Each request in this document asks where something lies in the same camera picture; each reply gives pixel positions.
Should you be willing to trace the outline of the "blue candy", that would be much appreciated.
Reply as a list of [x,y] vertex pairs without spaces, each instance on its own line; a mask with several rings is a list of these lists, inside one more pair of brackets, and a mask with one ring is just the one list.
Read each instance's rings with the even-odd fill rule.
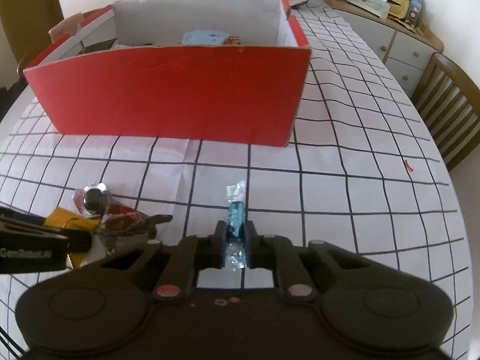
[[229,203],[226,247],[224,251],[224,265],[235,272],[247,265],[247,256],[244,246],[245,200],[246,181],[241,180],[226,187],[226,197]]

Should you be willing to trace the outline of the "yellow snack packet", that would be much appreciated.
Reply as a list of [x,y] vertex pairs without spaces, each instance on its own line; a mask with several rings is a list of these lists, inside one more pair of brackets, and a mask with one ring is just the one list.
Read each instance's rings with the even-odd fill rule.
[[73,269],[80,268],[92,248],[101,219],[85,218],[57,206],[44,220],[48,228],[57,228],[69,239],[67,257]]

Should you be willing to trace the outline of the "dark brown snack packet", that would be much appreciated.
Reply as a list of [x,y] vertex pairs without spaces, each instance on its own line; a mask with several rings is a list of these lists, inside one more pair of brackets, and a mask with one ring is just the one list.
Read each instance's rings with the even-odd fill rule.
[[155,239],[156,226],[172,220],[171,214],[148,216],[126,205],[110,204],[102,217],[97,235],[107,250],[117,250],[120,243]]

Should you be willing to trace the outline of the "white grid tablecloth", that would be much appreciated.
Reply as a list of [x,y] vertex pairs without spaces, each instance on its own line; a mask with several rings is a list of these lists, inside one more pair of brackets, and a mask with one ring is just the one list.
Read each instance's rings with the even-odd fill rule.
[[465,224],[442,157],[407,95],[320,0],[295,16],[312,45],[287,146],[60,134],[30,88],[1,123],[1,204],[39,216],[74,209],[103,182],[122,203],[167,213],[167,245],[211,233],[226,189],[247,184],[256,229],[296,245],[323,240],[436,284],[454,316],[442,341],[466,359],[473,278]]

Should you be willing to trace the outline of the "left wooden chair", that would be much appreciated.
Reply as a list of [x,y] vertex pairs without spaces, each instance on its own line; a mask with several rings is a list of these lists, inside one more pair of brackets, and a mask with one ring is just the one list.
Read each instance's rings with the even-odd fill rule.
[[47,35],[42,35],[41,40],[34,46],[31,46],[24,56],[20,59],[17,66],[17,73],[20,79],[24,79],[24,69],[37,57],[49,44],[58,41],[63,35],[74,36],[81,29],[81,22],[92,15],[95,15],[100,9],[78,12],[68,18],[63,19],[52,27]]

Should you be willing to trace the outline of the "wooden chair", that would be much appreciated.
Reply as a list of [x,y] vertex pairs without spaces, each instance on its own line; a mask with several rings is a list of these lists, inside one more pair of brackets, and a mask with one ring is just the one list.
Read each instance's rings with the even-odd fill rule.
[[78,12],[68,18],[63,19],[52,27],[47,35],[42,35],[41,40],[34,46],[31,46],[24,56],[20,59],[17,66],[17,73],[20,79],[24,79],[24,69],[37,57],[49,44],[58,41],[63,35],[74,36],[81,29],[81,22],[92,15],[95,15],[100,9]]
[[450,58],[431,55],[411,100],[448,171],[479,146],[479,87]]

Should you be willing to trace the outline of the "red cardboard box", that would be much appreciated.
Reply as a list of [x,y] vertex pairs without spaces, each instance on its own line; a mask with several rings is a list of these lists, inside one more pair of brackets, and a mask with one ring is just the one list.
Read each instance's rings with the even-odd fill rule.
[[[221,46],[182,45],[194,30]],[[284,146],[311,47],[287,0],[120,0],[24,69],[63,134]]]

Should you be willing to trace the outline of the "pink cloth on chair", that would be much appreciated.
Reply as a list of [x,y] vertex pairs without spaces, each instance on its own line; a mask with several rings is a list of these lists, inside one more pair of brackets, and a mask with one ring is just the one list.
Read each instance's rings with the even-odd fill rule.
[[81,22],[84,19],[84,15],[79,12],[68,18],[63,19],[54,27],[49,30],[49,38],[51,43],[55,43],[63,35],[75,36],[80,30]]

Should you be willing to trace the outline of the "right wooden chair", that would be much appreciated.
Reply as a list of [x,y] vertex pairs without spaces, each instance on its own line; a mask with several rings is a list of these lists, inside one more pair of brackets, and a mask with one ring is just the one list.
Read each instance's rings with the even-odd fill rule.
[[479,87],[450,58],[431,55],[411,100],[448,171],[479,146]]

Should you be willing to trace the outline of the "brown wooden door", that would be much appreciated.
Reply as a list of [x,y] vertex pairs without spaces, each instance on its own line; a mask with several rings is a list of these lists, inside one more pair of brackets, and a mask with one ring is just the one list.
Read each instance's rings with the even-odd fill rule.
[[1,87],[50,44],[49,30],[64,18],[59,0],[1,0]]

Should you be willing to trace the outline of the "white cabinet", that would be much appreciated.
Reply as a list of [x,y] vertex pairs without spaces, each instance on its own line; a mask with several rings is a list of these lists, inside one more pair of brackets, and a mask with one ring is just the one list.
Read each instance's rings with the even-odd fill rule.
[[408,96],[422,78],[431,55],[443,43],[429,29],[409,31],[393,19],[381,19],[347,0],[323,0],[334,8],[384,63]]

